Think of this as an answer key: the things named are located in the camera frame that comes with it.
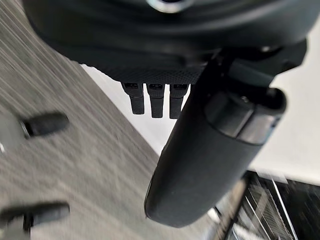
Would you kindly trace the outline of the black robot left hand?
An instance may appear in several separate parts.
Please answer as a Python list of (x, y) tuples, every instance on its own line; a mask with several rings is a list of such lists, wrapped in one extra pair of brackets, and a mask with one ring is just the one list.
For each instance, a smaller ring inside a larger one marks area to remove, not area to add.
[(133, 114), (176, 121), (144, 200), (181, 228), (244, 175), (287, 107), (274, 78), (300, 66), (317, 0), (24, 0), (35, 33), (121, 83)]

